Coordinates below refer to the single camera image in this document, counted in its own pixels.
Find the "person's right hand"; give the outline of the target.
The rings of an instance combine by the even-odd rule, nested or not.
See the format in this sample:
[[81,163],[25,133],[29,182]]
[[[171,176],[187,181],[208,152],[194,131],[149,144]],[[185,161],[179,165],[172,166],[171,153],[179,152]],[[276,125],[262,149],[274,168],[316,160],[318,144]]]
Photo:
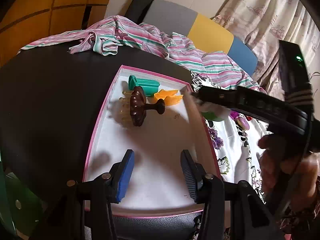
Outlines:
[[264,193],[272,191],[280,171],[287,174],[294,172],[299,177],[299,183],[291,196],[291,209],[295,212],[302,211],[311,207],[317,196],[318,154],[305,155],[303,159],[294,157],[280,161],[280,143],[281,138],[274,134],[265,135],[258,141],[258,146],[265,150],[259,160],[262,191]]

